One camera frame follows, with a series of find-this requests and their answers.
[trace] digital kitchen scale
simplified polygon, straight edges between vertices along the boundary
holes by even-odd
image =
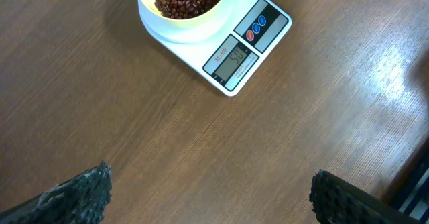
[[[233,0],[215,20],[183,29],[138,0],[148,32],[227,96],[236,95],[292,25],[270,0]]]

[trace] bowl rim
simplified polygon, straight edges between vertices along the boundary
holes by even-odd
[[[218,7],[219,6],[219,4],[221,3],[221,1],[222,0],[219,0],[219,2],[217,2],[217,4],[213,7],[213,8],[211,8],[209,11],[212,11],[213,9],[215,9],[216,7]],[[149,11],[151,11],[153,14],[155,14],[156,16],[158,16],[158,17],[160,17],[160,18],[162,18],[162,19],[166,19],[166,20],[170,20],[170,21],[177,21],[177,22],[186,22],[186,21],[192,21],[192,20],[194,20],[194,19],[198,19],[198,18],[200,18],[200,17],[202,17],[202,16],[204,16],[204,15],[206,15],[209,11],[207,11],[206,13],[203,13],[202,15],[199,15],[199,16],[197,16],[197,17],[193,17],[193,18],[190,18],[190,19],[172,19],[172,18],[169,18],[169,17],[165,17],[165,16],[163,16],[163,15],[158,15],[158,14],[156,14],[153,10],[152,10],[152,8],[151,7],[148,7],[148,5],[146,5],[146,3],[145,3],[145,1],[143,1],[143,0],[141,0],[141,2],[147,7],[147,9],[149,10]]]

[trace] wood grain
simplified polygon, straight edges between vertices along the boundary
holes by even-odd
[[[323,168],[381,197],[428,136],[429,0],[273,0],[294,25],[224,97],[137,0],[1,0],[0,209],[105,160],[104,223],[315,223]]]

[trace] yellow bowl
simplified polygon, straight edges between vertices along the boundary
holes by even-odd
[[[199,26],[210,19],[214,19],[215,17],[224,17],[225,12],[232,5],[233,0],[220,0],[211,10],[192,19],[170,19],[162,16],[161,12],[155,6],[155,0],[141,0],[141,2],[154,15],[166,20],[169,24],[180,28],[190,28]]]

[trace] scale button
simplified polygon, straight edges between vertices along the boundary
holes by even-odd
[[[255,32],[255,34],[258,34],[261,31],[261,26],[259,26],[259,24],[254,23],[252,26],[253,32]]]
[[[258,23],[261,26],[265,26],[267,24],[267,20],[266,20],[266,18],[263,15],[259,16],[259,18],[257,19],[257,21],[258,21]]]
[[[246,37],[249,41],[252,41],[255,38],[255,34],[251,30],[247,30]]]

